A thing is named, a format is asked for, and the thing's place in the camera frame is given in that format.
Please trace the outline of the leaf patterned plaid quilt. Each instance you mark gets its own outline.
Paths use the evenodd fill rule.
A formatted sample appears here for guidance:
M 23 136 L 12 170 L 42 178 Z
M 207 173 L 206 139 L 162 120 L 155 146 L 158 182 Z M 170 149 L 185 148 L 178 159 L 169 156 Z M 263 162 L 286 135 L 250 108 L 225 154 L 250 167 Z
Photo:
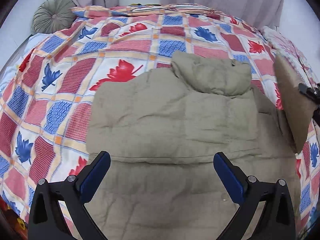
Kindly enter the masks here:
M 276 50 L 245 21 L 197 4 L 75 7 L 68 29 L 42 38 L 1 89 L 1 207 L 24 226 L 37 182 L 78 174 L 96 90 L 169 67 L 177 50 L 251 66 L 278 109 Z

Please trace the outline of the pink checked blanket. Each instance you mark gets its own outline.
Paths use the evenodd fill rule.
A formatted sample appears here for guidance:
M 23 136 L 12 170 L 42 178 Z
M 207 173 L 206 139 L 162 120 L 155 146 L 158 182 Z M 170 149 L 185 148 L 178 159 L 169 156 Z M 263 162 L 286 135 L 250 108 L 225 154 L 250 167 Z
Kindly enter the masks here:
M 260 32 L 272 48 L 287 59 L 291 67 L 300 75 L 306 85 L 317 87 L 319 80 L 306 57 L 289 39 L 268 26 L 262 27 Z

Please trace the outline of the round green pleated cushion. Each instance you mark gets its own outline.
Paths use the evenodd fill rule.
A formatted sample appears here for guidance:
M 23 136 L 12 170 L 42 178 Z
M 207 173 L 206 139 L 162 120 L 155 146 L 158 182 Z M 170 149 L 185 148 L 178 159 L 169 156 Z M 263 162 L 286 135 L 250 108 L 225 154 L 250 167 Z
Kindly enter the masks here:
M 31 32 L 52 34 L 69 28 L 76 18 L 72 12 L 75 6 L 72 0 L 46 0 L 33 15 Z

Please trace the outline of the olive green puffer jacket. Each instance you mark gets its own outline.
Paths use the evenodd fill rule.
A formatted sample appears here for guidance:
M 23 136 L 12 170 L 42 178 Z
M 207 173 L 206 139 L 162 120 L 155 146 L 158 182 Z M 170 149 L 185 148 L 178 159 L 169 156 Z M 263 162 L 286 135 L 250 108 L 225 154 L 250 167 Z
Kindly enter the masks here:
M 239 205 L 213 167 L 217 152 L 259 181 L 285 180 L 296 224 L 294 165 L 317 105 L 283 56 L 273 67 L 283 109 L 248 63 L 182 52 L 96 90 L 86 148 L 91 160 L 108 152 L 111 166 L 86 207 L 107 239 L 218 239 Z

